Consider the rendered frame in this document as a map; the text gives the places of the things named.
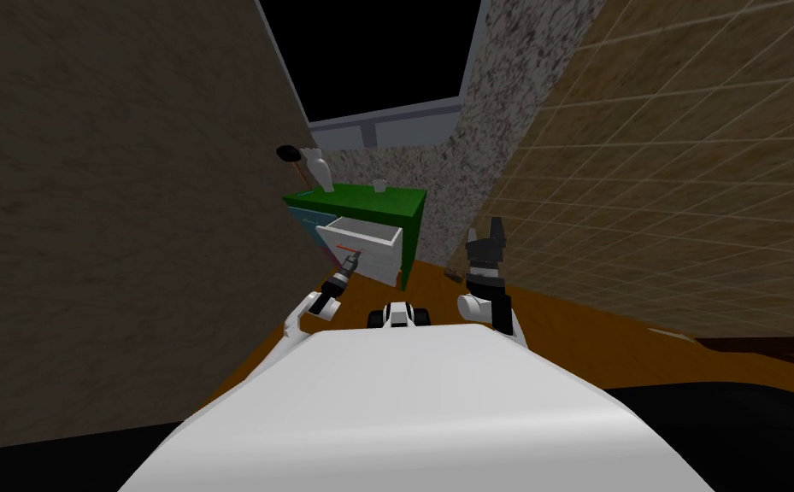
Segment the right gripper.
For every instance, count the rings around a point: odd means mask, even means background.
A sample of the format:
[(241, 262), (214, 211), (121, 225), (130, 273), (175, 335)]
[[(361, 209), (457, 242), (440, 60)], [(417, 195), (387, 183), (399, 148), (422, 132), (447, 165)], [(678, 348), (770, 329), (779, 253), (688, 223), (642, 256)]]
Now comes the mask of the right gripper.
[(489, 237), (478, 238), (475, 229), (469, 229), (465, 249), (471, 269), (497, 270), (503, 261), (507, 236), (502, 217), (491, 217)]

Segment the black round brush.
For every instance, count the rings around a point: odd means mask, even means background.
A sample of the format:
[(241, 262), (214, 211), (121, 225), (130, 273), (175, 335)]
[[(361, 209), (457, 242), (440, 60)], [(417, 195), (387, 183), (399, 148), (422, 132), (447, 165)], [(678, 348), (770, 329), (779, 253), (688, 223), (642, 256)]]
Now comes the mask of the black round brush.
[(309, 182), (307, 176), (303, 174), (300, 168), (300, 161), (303, 157), (300, 150), (292, 145), (280, 145), (275, 151), (282, 161), (292, 165), (299, 178), (303, 181), (303, 184), (312, 191), (314, 186)]

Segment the white drawer front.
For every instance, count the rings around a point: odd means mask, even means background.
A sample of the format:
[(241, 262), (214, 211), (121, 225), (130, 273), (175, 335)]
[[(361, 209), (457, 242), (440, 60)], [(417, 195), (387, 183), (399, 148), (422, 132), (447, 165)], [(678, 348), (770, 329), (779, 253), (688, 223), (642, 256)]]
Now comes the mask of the white drawer front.
[(337, 249), (338, 243), (362, 249), (355, 273), (396, 286), (402, 265), (403, 230), (400, 227), (340, 217), (315, 229), (340, 263), (351, 253)]

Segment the green cabinet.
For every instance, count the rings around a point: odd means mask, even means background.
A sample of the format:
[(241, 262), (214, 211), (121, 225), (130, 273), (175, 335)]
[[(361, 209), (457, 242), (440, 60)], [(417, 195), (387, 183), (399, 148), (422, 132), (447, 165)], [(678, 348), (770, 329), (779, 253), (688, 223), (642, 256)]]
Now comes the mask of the green cabinet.
[(317, 226), (348, 217), (400, 227), (403, 230), (402, 265), (395, 287), (405, 290), (418, 249), (426, 190), (388, 187), (384, 194), (375, 194), (372, 185), (336, 183), (333, 187), (331, 194), (318, 186), (312, 191), (283, 196), (282, 200), (294, 218), (337, 263), (339, 260), (316, 231)]

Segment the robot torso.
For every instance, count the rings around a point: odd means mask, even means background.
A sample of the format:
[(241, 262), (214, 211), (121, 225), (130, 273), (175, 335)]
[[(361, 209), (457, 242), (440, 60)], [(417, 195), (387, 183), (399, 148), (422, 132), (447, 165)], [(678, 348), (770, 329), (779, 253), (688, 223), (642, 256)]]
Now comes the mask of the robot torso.
[(713, 492), (611, 395), (480, 324), (288, 331), (119, 492)]

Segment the white vase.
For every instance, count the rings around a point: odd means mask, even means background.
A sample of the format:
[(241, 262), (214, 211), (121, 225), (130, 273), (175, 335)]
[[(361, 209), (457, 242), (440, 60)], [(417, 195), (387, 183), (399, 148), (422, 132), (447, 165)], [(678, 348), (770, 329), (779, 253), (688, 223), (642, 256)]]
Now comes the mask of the white vase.
[(319, 148), (301, 148), (300, 152), (306, 157), (306, 165), (312, 176), (327, 194), (331, 194), (334, 191), (332, 175), (328, 164), (324, 160), (322, 150)]

